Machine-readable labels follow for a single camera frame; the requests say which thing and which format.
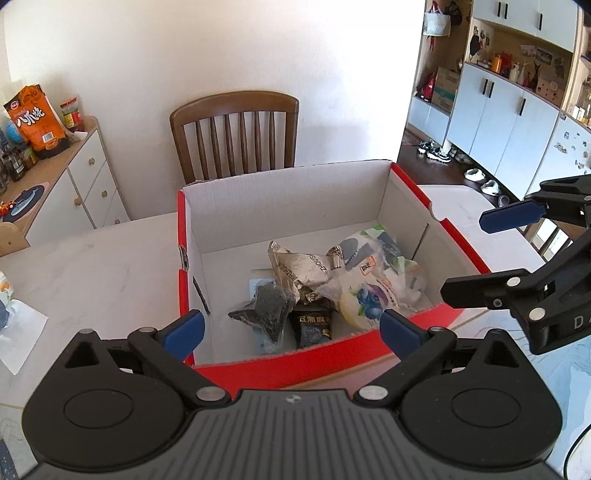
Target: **cardboard box on shelf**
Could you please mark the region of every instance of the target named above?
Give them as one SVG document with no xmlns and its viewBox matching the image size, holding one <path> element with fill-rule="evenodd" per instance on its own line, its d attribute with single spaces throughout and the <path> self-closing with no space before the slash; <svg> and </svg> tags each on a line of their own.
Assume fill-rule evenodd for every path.
<svg viewBox="0 0 591 480">
<path fill-rule="evenodd" d="M 435 88 L 433 89 L 431 103 L 437 105 L 447 113 L 451 113 L 459 81 L 459 74 L 444 69 L 443 67 L 439 67 L 437 70 L 437 79 L 435 80 Z"/>
</svg>

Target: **cable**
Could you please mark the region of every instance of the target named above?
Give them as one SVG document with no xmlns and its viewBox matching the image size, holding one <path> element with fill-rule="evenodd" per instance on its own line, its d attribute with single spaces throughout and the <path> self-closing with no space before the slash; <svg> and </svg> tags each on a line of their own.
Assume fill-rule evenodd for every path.
<svg viewBox="0 0 591 480">
<path fill-rule="evenodd" d="M 585 427 L 585 429 L 581 432 L 581 435 L 579 435 L 574 443 L 570 446 L 569 452 L 566 454 L 566 458 L 564 459 L 564 466 L 562 468 L 562 476 L 564 477 L 564 480 L 569 480 L 569 476 L 566 473 L 566 468 L 569 464 L 570 456 L 573 454 L 574 449 L 577 448 L 579 442 L 583 440 L 583 437 L 588 434 L 589 430 L 591 430 L 591 423 Z"/>
</svg>

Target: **glass jar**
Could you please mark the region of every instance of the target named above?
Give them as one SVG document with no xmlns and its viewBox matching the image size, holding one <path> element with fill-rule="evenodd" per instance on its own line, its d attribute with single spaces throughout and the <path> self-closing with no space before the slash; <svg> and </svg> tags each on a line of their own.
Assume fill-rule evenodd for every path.
<svg viewBox="0 0 591 480">
<path fill-rule="evenodd" d="M 2 157 L 2 162 L 6 166 L 12 181 L 19 181 L 27 173 L 18 151 L 11 150 Z"/>
<path fill-rule="evenodd" d="M 71 98 L 60 105 L 64 116 L 64 124 L 70 132 L 83 132 L 84 122 L 80 113 L 78 97 Z"/>
</svg>

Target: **orange snack bag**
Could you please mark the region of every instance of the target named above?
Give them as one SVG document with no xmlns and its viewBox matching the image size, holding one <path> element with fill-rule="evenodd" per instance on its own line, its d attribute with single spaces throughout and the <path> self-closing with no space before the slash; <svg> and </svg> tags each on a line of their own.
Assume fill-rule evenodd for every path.
<svg viewBox="0 0 591 480">
<path fill-rule="evenodd" d="M 4 108 L 38 158 L 53 157 L 70 146 L 41 85 L 24 87 Z"/>
</svg>

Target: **cardboard box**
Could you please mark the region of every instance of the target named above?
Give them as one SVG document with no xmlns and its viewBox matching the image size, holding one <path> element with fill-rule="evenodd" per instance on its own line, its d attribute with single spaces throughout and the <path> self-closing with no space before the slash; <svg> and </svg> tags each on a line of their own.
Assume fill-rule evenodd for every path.
<svg viewBox="0 0 591 480">
<path fill-rule="evenodd" d="M 447 113 L 451 113 L 459 82 L 460 76 L 457 73 L 439 67 L 431 103 L 437 105 Z"/>
<path fill-rule="evenodd" d="M 205 338 L 194 352 L 195 368 L 232 394 L 239 388 L 285 388 L 351 369 L 369 373 L 349 376 L 355 379 L 348 380 L 349 388 L 375 378 L 390 365 L 380 359 L 392 357 L 377 330 L 333 330 L 333 342 L 297 351 L 286 333 L 288 352 L 261 357 L 252 329 L 228 312 L 249 300 L 250 279 L 267 276 L 261 271 L 270 269 L 269 241 L 295 252 L 324 254 L 377 224 L 406 257 L 414 254 L 426 272 L 426 295 L 440 305 L 439 290 L 447 278 L 489 270 L 448 220 L 435 220 L 429 205 L 426 195 L 387 160 L 265 171 L 183 188 L 178 194 L 181 314 L 206 311 L 193 279 L 211 311 Z M 460 313 L 440 305 L 413 321 L 446 326 Z"/>
</svg>

